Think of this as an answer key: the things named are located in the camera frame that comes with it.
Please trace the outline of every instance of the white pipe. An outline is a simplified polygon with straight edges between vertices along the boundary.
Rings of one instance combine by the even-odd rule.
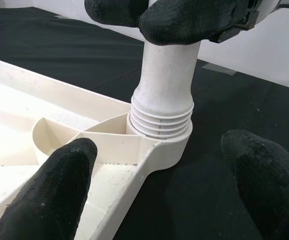
[[[200,42],[157,46],[145,41],[140,83],[131,99],[130,122],[137,131],[157,139],[186,131],[194,107],[191,83],[199,47]]]

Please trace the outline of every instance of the black table surface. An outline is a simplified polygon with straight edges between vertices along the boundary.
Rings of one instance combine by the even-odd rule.
[[[0,9],[0,60],[125,102],[139,83],[143,45],[37,8]],[[196,64],[193,132],[180,162],[145,180],[115,240],[262,239],[220,139],[228,130],[248,130],[289,151],[289,88],[205,64]]]

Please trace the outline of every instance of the white backdrop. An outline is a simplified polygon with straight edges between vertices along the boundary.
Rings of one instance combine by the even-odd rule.
[[[144,40],[136,28],[108,26],[90,19],[84,0],[0,0],[0,8],[34,6]],[[289,9],[270,14],[250,31],[221,44],[202,41],[198,58],[289,86]]]

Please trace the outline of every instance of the black glove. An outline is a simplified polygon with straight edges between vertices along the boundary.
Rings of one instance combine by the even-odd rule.
[[[88,15],[106,25],[138,27],[156,45],[188,45],[238,24],[257,0],[85,0]]]
[[[6,208],[0,240],[73,240],[96,156],[88,138],[57,149]]]
[[[289,153],[244,130],[222,136],[237,190],[264,240],[289,240]]]

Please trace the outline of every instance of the white tube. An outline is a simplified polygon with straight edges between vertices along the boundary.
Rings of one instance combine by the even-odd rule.
[[[200,42],[157,46],[145,41],[140,83],[131,99],[130,122],[137,131],[157,139],[186,131],[194,107],[191,83],[199,47]]]

